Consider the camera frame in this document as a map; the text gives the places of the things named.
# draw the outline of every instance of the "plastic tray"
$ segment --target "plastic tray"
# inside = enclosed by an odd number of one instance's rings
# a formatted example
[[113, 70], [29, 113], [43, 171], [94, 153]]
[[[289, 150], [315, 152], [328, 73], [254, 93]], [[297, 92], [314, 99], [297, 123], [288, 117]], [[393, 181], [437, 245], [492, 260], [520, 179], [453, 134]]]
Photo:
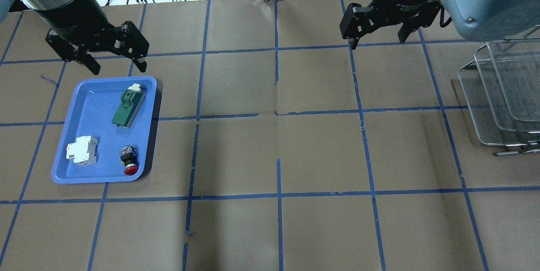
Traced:
[[[116, 127], [112, 117], [120, 96], [133, 83], [141, 84], [146, 96], [129, 129]], [[73, 91], [64, 129], [54, 158], [51, 177], [56, 183], [95, 183], [132, 181], [143, 173], [156, 100], [156, 79], [150, 76], [88, 79]], [[98, 139], [97, 161], [93, 165], [75, 165], [65, 158], [66, 146], [79, 136]], [[125, 175], [118, 149], [131, 144], [137, 150], [139, 171]]]

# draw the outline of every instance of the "stacked wire trays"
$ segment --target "stacked wire trays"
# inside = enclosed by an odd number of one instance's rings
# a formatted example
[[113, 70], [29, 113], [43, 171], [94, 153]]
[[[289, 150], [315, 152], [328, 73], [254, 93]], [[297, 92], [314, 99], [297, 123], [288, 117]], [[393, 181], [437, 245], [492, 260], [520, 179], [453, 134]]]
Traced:
[[480, 142], [540, 151], [540, 38], [488, 42], [474, 56], [459, 82]]

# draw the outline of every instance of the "green switch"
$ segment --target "green switch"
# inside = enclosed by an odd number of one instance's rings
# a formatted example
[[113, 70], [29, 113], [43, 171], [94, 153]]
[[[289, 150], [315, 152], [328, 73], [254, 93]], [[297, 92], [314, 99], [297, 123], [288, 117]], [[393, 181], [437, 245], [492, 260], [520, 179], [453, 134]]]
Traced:
[[143, 103], [143, 99], [144, 93], [140, 88], [140, 84], [133, 83], [120, 96], [120, 106], [116, 110], [116, 114], [114, 114], [112, 123], [117, 127], [129, 128]]

